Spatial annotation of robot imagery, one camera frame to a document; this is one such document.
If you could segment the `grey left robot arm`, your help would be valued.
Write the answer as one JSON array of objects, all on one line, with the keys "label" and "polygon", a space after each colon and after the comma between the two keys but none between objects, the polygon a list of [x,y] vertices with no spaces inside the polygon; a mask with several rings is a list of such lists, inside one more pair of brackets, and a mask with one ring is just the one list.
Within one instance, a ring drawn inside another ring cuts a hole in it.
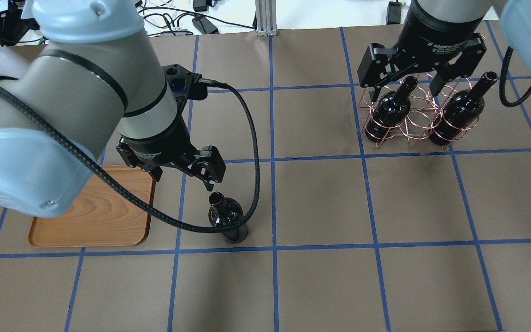
[{"label": "grey left robot arm", "polygon": [[207,190],[223,180],[218,149],[196,149],[183,119],[188,99],[207,97],[205,82],[160,65],[132,1],[36,0],[31,9],[49,43],[22,77],[0,74],[0,206],[60,216],[93,174],[20,107],[88,161],[118,132],[124,161],[156,180],[162,166],[201,179]]}]

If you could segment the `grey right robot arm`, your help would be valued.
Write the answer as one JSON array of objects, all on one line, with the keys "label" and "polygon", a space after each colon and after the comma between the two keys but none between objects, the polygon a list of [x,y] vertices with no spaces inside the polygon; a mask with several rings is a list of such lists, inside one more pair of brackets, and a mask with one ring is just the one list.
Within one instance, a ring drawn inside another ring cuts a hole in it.
[{"label": "grey right robot arm", "polygon": [[[531,15],[525,11],[496,23],[500,46],[526,60],[531,46]],[[274,106],[274,166],[303,182],[363,185],[360,143],[349,78],[356,84],[356,58],[370,42],[396,42],[401,26],[287,30],[268,38],[253,32],[212,36],[149,38],[160,65],[179,64],[244,90],[257,132],[262,181],[271,166],[270,107]],[[215,145],[227,162],[225,184],[253,183],[252,139],[245,113],[231,92],[208,93],[192,105],[190,136],[199,148]]]}]

